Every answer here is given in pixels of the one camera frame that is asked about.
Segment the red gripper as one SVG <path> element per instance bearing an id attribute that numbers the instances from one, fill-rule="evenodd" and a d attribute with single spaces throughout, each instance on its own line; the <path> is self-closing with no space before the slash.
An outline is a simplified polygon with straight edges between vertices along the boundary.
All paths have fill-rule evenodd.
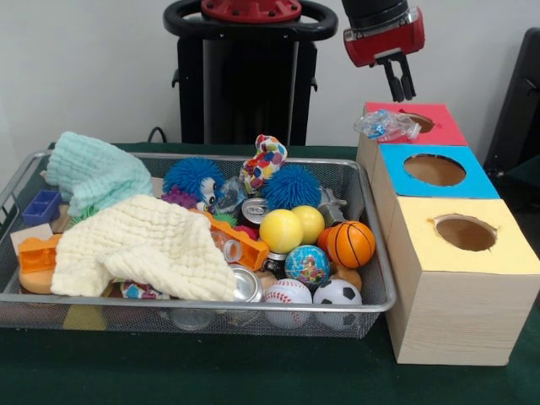
<path id="1" fill-rule="evenodd" d="M 386 26 L 371 30 L 349 28 L 343 32 L 343 42 L 350 60 L 357 68 L 376 65 L 378 59 L 401 52 L 401 81 L 393 72 L 392 61 L 382 61 L 391 97 L 394 102 L 403 102 L 404 96 L 416 96 L 406 55 L 424 48 L 424 17 L 420 8 L 410 8 L 403 17 Z"/>

